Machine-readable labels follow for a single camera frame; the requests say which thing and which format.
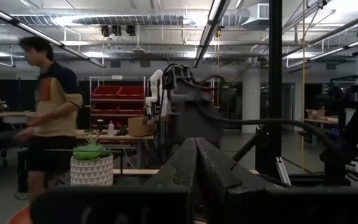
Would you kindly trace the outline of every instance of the black shorts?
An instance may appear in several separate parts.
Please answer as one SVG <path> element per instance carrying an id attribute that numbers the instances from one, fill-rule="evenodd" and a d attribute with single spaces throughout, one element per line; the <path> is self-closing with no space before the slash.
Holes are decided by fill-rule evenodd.
<path id="1" fill-rule="evenodd" d="M 48 151 L 47 149 L 73 149 L 77 145 L 76 137 L 34 136 L 28 147 L 28 171 L 42 171 L 48 175 L 64 174 L 70 170 L 71 151 Z"/>

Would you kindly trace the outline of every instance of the bottle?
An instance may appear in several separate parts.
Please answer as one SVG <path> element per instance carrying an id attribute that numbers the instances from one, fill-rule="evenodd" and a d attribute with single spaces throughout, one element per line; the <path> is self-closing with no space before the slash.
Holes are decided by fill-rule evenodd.
<path id="1" fill-rule="evenodd" d="M 114 132 L 114 124 L 112 123 L 112 121 L 110 121 L 110 123 L 109 123 L 108 135 L 109 135 L 109 136 L 115 135 L 115 132 Z"/>

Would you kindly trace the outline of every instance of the young man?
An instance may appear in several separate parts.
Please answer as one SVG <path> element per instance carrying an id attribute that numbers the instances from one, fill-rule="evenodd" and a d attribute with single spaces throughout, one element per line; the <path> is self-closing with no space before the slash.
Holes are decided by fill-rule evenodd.
<path id="1" fill-rule="evenodd" d="M 40 68 L 36 92 L 36 115 L 16 138 L 28 144 L 29 200 L 32 203 L 47 185 L 70 171 L 70 152 L 47 149 L 73 149 L 76 146 L 76 117 L 83 99 L 76 75 L 53 61 L 52 46 L 40 37 L 20 40 L 25 57 Z"/>

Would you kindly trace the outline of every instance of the ceiling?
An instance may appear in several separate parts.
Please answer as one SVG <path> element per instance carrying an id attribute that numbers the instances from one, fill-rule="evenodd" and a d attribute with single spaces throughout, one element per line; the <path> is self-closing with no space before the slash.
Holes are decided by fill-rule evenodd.
<path id="1" fill-rule="evenodd" d="M 283 24 L 291 18 L 302 1 L 283 1 Z M 319 0 L 309 0 L 309 4 L 316 1 Z M 238 63 L 257 57 L 262 52 L 266 54 L 266 46 L 261 44 L 267 40 L 267 28 L 241 25 L 255 16 L 254 5 L 267 2 L 232 0 L 222 21 L 222 36 L 213 40 L 204 57 L 210 61 L 219 58 L 221 61 Z M 70 44 L 67 45 L 73 49 L 98 60 L 102 60 L 102 57 L 106 60 L 191 60 L 195 57 L 211 4 L 212 0 L 0 0 L 0 10 L 54 39 L 68 41 Z M 317 11 L 316 16 L 312 13 L 305 18 L 305 27 L 311 24 L 305 39 L 313 40 L 356 18 L 358 1 L 331 0 Z M 122 36 L 103 37 L 101 24 L 121 25 Z M 127 25 L 139 25 L 135 37 L 126 33 Z M 283 52 L 301 44 L 302 22 L 297 29 L 298 32 L 292 28 L 283 35 Z M 309 48 L 308 52 L 321 53 L 356 41 L 357 29 L 355 27 L 330 37 L 324 43 Z M 28 35 L 0 21 L 0 59 L 10 54 L 21 59 L 23 52 L 16 43 Z M 133 51 L 138 38 L 145 53 Z M 60 60 L 77 59 L 59 49 L 56 55 Z"/>

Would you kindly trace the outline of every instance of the patterned pot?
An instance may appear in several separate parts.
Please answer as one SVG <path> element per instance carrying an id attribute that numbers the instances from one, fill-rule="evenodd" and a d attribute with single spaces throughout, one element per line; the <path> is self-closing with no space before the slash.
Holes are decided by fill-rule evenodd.
<path id="1" fill-rule="evenodd" d="M 71 157 L 70 185 L 112 185 L 113 161 L 112 155 L 92 161 Z"/>

